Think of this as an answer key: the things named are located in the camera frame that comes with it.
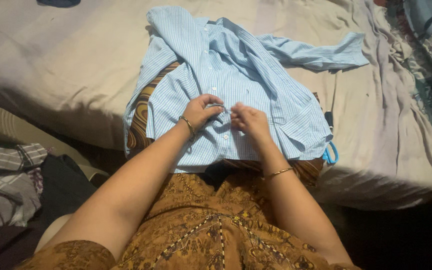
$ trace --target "floral blanket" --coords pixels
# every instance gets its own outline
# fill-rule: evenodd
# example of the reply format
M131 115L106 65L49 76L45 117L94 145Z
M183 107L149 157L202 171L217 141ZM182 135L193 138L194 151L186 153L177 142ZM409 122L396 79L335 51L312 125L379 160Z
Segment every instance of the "floral blanket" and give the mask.
M386 8L391 27L412 49L401 64L413 74L410 94L432 125L432 2L394 0Z

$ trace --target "brown patterned cushion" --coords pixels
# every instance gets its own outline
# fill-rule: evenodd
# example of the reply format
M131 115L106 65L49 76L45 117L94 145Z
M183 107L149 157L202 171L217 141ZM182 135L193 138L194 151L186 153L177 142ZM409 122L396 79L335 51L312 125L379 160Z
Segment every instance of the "brown patterned cushion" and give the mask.
M148 100L154 89L161 81L161 79L169 72L176 69L180 63L174 62L163 69L158 76L149 83L136 98L136 110L132 118L131 126L128 132L128 148L141 151L148 147L153 139L146 138L146 124L148 118ZM251 169L260 172L261 165L258 161L252 160L235 160L235 159L223 159L226 165L241 168ZM312 160L288 160L288 163L293 167L294 172L300 178L300 180L307 186L315 187L316 180L318 179L319 173L323 168L323 158L315 158Z

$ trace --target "hand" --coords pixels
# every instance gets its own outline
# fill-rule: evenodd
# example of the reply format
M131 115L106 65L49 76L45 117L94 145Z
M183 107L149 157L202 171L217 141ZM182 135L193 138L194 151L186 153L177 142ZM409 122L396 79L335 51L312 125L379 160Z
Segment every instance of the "hand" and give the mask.
M222 105L223 101L219 97L210 94L203 94L189 101L186 109L184 109L183 116L191 123L194 132L197 132L206 123L208 118L224 111L224 108L221 106L206 108L208 104L214 103Z
M253 146L260 150L267 143L273 143L269 133L266 114L238 102L231 108L231 125L249 135Z

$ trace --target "wrinkled bedsheet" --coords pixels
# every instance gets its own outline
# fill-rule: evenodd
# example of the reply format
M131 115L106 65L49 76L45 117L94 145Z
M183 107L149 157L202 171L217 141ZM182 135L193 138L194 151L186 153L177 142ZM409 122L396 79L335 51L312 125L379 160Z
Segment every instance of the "wrinkled bedsheet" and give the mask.
M315 72L287 66L333 111L339 162L312 190L321 202L397 209L432 195L432 128L409 92L414 78L390 56L391 33L363 0L91 0L69 8L0 0L0 107L81 141L123 149L126 105L149 35L146 12L180 5L193 16L227 17L254 35L315 46L366 34L370 64Z

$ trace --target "blue striped shirt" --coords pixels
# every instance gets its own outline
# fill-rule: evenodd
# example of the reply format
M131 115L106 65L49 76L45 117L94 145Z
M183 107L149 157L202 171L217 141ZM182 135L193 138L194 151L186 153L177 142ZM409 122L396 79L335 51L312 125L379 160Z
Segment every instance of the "blue striped shirt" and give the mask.
M171 129L188 102L201 94L224 101L224 112L210 119L197 140L184 147L175 173L204 172L222 159L259 160L248 137L231 129L230 108L238 101L266 113L271 136L287 159L322 156L333 135L314 95L292 79L281 63L314 70L369 63L361 50L364 34L350 32L336 46L315 47L271 34L254 36L227 18L195 19L182 7L154 7L147 19L153 32L124 114L125 139L135 99L177 60L184 63L168 73L149 98L148 138L158 139Z

